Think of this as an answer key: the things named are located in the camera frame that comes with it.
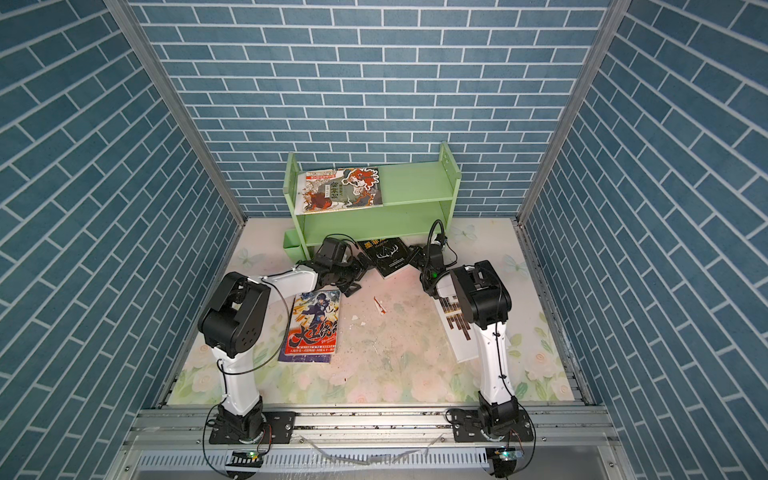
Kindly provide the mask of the black book with gold text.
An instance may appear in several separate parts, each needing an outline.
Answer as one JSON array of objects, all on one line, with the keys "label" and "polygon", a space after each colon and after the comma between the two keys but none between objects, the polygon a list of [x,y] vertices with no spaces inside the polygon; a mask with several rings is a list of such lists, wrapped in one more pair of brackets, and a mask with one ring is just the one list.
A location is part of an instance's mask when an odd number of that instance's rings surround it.
[{"label": "black book with gold text", "polygon": [[400,238],[359,241],[358,246],[383,279],[388,279],[406,267],[419,269],[424,260],[423,247],[406,245]]}]

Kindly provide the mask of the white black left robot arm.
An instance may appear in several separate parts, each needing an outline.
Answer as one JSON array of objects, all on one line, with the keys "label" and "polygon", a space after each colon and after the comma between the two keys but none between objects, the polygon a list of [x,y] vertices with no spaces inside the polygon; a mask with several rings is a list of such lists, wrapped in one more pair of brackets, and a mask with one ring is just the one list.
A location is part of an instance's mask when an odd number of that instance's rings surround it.
[{"label": "white black left robot arm", "polygon": [[271,303],[285,303],[326,286],[352,294],[373,267],[374,260],[351,237],[330,234],[311,259],[301,260],[284,272],[255,278],[227,273],[198,322],[222,375],[225,396],[221,411],[240,418],[261,410],[262,397],[253,379],[257,369],[253,348]]}]

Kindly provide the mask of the white book with brown bars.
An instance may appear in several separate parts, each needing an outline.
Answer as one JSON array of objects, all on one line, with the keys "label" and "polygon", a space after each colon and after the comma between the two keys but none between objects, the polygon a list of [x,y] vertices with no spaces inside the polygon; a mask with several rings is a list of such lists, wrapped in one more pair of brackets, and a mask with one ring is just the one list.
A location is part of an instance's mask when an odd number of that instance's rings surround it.
[{"label": "white book with brown bars", "polygon": [[434,300],[437,313],[447,335],[456,361],[463,363],[479,357],[477,342],[471,335],[470,324],[465,320],[452,279],[449,275],[437,283]]}]

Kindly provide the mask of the green red illustrated comic book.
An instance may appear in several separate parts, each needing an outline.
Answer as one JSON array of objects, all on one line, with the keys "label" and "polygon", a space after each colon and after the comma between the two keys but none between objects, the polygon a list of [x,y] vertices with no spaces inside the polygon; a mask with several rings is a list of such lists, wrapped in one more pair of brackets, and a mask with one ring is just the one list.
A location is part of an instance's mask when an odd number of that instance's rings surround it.
[{"label": "green red illustrated comic book", "polygon": [[382,206],[379,170],[353,167],[303,172],[297,178],[295,203],[297,215]]}]

